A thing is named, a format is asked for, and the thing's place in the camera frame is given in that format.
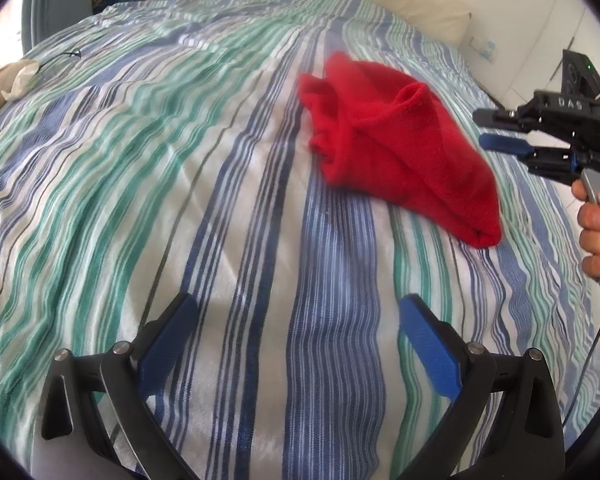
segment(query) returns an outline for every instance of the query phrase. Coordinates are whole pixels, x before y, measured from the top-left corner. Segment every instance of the white cabinet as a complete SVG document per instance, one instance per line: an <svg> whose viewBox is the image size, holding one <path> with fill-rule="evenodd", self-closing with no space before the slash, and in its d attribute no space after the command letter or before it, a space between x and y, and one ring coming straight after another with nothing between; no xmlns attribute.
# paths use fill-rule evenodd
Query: white cabinet
<svg viewBox="0 0 600 480"><path fill-rule="evenodd" d="M600 74L600 22L590 9L586 9L580 26L573 37L570 50L586 54ZM558 70L547 89L559 92L562 70Z"/></svg>
<svg viewBox="0 0 600 480"><path fill-rule="evenodd" d="M515 110L520 105L526 103L526 99L518 94L513 88L507 90L507 93L502 97L502 104L509 110Z"/></svg>
<svg viewBox="0 0 600 480"><path fill-rule="evenodd" d="M533 97L535 90L548 85L560 64L562 50L576 35L584 13L582 0L556 0L544 31L513 81L512 89L526 101ZM559 85L561 70L556 74Z"/></svg>
<svg viewBox="0 0 600 480"><path fill-rule="evenodd" d="M507 94L515 92L528 101L536 89L559 92L565 48L589 56L600 73L600 22L583 0L556 0L544 31Z"/></svg>

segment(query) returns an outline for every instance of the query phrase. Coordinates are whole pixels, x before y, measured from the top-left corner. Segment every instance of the striped bedsheet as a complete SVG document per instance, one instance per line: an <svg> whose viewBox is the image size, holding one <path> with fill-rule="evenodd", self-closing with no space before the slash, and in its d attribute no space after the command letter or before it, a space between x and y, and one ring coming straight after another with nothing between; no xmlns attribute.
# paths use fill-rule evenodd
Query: striped bedsheet
<svg viewBox="0 0 600 480"><path fill-rule="evenodd" d="M0 437L23 464L53 352L131 340L180 290L200 323L149 405L200 478L395 478L448 405L398 332L410 292L465 340L541 349L565 412L594 328L552 184L482 153L490 250L326 186L297 79L337 50L429 83L479 149L460 55L365 0L121 4L29 54L49 63L0 113ZM594 364L568 444L599 405Z"/></svg>

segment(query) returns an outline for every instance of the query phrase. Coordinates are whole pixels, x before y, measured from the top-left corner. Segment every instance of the black cable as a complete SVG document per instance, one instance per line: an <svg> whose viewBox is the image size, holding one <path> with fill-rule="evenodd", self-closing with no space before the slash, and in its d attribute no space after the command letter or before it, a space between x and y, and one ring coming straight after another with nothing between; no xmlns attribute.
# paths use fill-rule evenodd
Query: black cable
<svg viewBox="0 0 600 480"><path fill-rule="evenodd" d="M571 416L571 412L576 407L576 400L578 400L578 394L580 393L580 388L582 387L582 381L584 380L584 374L587 371L587 367L589 366L589 361L591 361L591 357L593 356L593 351L596 349L596 345L598 344L598 340L600 339L600 328L598 329L598 333L596 334L596 338L593 340L591 344L591 348L589 349L589 353L587 354L587 358L584 359L584 365L582 365L582 371L580 373L580 378L578 379L578 384L576 384L576 391L573 393L573 399L571 399L571 405L567 410L567 414L564 416L564 420L562 422L562 427L564 428Z"/></svg>
<svg viewBox="0 0 600 480"><path fill-rule="evenodd" d="M61 52L60 54L56 54L55 56L52 56L49 59L47 59L42 65L40 65L40 69L44 68L51 61L59 58L60 56L77 56L78 59L82 59L82 52L79 48L74 48L71 52Z"/></svg>

